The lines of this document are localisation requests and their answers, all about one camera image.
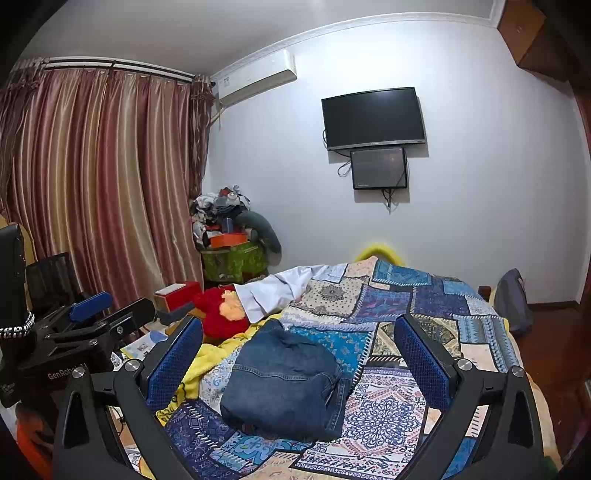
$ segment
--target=cardboard box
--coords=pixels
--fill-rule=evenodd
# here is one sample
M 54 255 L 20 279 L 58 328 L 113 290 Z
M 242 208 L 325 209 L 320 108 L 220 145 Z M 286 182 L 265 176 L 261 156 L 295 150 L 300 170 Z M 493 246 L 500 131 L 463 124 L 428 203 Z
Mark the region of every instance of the cardboard box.
M 221 235 L 213 236 L 209 240 L 212 243 L 212 248 L 233 247 L 234 245 L 248 242 L 245 233 L 223 233 Z
M 154 293 L 154 305 L 156 310 L 169 313 L 192 301 L 198 293 L 201 293 L 198 281 L 175 283 Z

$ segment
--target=wooden cabinet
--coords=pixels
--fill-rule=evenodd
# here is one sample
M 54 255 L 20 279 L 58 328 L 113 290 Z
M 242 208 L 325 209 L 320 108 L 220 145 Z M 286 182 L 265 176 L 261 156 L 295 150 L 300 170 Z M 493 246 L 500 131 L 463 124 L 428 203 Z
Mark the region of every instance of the wooden cabinet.
M 519 67 L 561 82 L 569 79 L 572 55 L 531 1 L 508 0 L 498 29 Z

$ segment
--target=ceiling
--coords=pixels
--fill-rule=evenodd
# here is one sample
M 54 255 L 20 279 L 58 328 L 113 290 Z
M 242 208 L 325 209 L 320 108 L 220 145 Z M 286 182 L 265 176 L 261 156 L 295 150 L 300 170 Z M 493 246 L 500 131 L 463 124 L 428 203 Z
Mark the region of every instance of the ceiling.
M 498 0 L 69 0 L 23 58 L 96 56 L 213 74 L 314 28 L 374 15 L 441 12 L 489 19 Z

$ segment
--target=plush toy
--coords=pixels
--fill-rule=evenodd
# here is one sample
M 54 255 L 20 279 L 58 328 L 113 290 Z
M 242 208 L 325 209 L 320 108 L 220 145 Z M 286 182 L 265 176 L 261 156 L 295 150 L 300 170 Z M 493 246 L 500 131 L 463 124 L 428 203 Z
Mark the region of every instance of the plush toy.
M 233 285 L 208 288 L 193 298 L 193 304 L 205 314 L 203 333 L 210 339 L 226 340 L 250 326 Z

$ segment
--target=green box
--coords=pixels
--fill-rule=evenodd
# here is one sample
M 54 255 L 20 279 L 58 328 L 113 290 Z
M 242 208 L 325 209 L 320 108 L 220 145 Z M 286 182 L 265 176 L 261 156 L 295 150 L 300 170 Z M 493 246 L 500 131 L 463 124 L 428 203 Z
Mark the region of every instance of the green box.
M 205 278 L 216 282 L 243 283 L 244 273 L 255 277 L 269 265 L 263 248 L 251 242 L 203 250 L 201 255 Z

